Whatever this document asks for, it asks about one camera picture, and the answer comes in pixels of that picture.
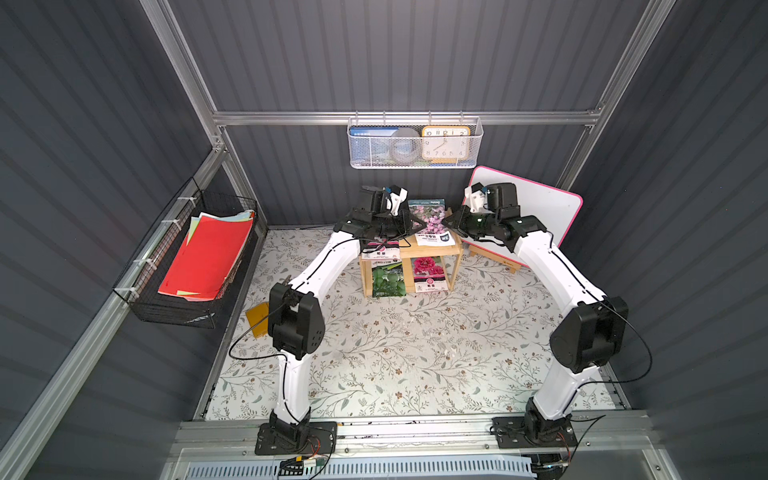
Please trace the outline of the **purple flower seed bag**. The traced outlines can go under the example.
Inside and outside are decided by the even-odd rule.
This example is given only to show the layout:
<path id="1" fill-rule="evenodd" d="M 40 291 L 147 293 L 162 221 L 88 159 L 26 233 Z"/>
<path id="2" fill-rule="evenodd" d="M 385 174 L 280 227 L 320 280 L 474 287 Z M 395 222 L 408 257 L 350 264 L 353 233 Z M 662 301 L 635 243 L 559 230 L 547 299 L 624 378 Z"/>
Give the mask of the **purple flower seed bag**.
<path id="1" fill-rule="evenodd" d="M 447 247 L 455 244 L 450 231 L 442 224 L 446 217 L 444 199 L 411 200 L 409 209 L 413 220 L 424 223 L 424 227 L 415 234 L 419 246 Z"/>

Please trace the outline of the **wooden two-tier shelf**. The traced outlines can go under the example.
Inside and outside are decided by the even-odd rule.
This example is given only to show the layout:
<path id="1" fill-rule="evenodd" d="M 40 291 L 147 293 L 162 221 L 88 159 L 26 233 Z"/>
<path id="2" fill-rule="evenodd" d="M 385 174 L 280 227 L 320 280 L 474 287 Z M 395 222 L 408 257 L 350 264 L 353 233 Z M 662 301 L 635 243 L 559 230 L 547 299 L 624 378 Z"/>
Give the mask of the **wooden two-tier shelf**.
<path id="1" fill-rule="evenodd" d="M 407 213 L 410 214 L 411 212 L 409 207 L 401 207 L 401 209 L 404 209 Z M 446 216 L 451 213 L 451 210 L 446 206 Z M 399 239 L 399 240 L 390 240 L 386 239 L 383 240 L 384 242 L 387 241 L 398 241 L 400 243 L 400 253 L 401 253 L 401 259 L 399 261 L 366 261 L 363 260 L 360 256 L 360 265 L 361 265 L 361 275 L 363 279 L 363 290 L 364 295 L 367 297 L 373 297 L 372 296 L 372 269 L 376 266 L 381 265 L 390 265 L 394 263 L 402 263 L 402 268 L 404 272 L 404 278 L 405 278 L 405 285 L 406 285 L 406 291 L 407 294 L 410 293 L 416 293 L 414 290 L 414 279 L 413 279 L 413 271 L 412 271 L 412 260 L 414 258 L 419 257 L 439 257 L 442 262 L 443 266 L 445 268 L 445 272 L 448 279 L 448 290 L 451 291 L 454 288 L 458 271 L 461 265 L 461 258 L 463 254 L 463 247 L 461 245 L 461 241 L 458 239 L 456 234 L 454 234 L 451 230 L 450 233 L 455 240 L 455 244 L 453 246 L 447 246 L 447 247 L 424 247 L 419 246 L 416 242 L 415 234 L 421 230 L 424 227 L 424 223 L 420 220 L 413 220 L 413 227 L 414 227 L 414 233 L 408 237 Z M 363 244 L 363 246 L 369 242 L 379 241 L 382 239 L 375 239 L 368 241 Z"/>

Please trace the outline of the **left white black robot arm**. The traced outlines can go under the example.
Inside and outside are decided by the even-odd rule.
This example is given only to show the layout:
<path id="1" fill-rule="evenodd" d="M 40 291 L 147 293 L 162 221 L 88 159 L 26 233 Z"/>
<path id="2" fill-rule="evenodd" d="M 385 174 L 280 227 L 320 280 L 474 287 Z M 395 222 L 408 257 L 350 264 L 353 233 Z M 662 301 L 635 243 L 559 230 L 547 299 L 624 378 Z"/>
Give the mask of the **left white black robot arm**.
<path id="1" fill-rule="evenodd" d="M 268 335 L 280 362 L 276 418 L 295 426 L 310 418 L 312 356 L 325 335 L 322 302 L 348 264 L 366 250 L 412 234 L 407 189 L 363 186 L 358 204 L 333 226 L 320 253 L 296 278 L 269 293 Z"/>

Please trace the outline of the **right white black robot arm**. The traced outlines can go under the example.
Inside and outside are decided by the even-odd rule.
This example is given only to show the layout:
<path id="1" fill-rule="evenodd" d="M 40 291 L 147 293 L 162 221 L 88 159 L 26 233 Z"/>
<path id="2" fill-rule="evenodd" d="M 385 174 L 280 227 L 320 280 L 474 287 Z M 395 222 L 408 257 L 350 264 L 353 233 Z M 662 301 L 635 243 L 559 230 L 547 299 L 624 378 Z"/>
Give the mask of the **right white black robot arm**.
<path id="1" fill-rule="evenodd" d="M 549 337 L 554 361 L 530 401 L 528 416 L 548 423 L 566 419 L 577 391 L 597 384 L 599 368 L 620 352 L 628 306 L 619 297 L 606 296 L 581 274 L 536 216 L 521 213 L 512 183 L 467 187 L 464 204 L 443 224 L 463 238 L 505 247 L 555 300 L 562 320 Z"/>

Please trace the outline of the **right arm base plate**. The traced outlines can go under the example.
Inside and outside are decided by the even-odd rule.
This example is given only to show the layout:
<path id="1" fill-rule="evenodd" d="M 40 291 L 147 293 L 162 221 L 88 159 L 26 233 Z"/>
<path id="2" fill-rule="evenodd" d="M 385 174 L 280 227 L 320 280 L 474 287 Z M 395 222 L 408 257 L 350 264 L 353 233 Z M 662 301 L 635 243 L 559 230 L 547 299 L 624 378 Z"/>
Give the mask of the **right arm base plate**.
<path id="1" fill-rule="evenodd" d="M 578 444 L 568 418 L 550 421 L 534 417 L 495 417 L 489 432 L 500 449 L 575 448 Z"/>

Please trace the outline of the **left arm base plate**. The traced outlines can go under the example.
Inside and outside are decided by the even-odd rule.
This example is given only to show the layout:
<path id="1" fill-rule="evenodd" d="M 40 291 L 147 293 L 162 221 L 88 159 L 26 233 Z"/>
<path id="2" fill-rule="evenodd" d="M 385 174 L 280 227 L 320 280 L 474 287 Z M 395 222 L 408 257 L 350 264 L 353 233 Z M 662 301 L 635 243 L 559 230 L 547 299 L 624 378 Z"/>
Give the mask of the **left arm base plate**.
<path id="1" fill-rule="evenodd" d="M 309 422 L 289 425 L 278 421 L 275 425 L 259 427 L 254 454 L 276 456 L 295 454 L 328 455 L 335 452 L 338 424 L 335 422 Z"/>

